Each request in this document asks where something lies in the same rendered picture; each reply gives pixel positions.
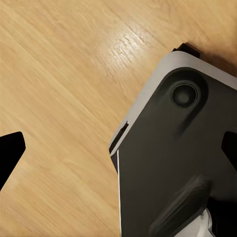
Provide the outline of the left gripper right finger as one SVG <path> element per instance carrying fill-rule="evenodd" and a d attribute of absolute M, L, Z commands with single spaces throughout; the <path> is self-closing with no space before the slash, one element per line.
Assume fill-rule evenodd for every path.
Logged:
<path fill-rule="evenodd" d="M 221 149 L 237 171 L 237 133 L 226 131 Z"/>

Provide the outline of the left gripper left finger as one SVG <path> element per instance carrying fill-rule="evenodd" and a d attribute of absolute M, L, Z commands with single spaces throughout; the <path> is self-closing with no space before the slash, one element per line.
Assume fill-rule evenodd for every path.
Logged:
<path fill-rule="evenodd" d="M 21 131 L 0 137 L 0 191 L 25 150 Z"/>

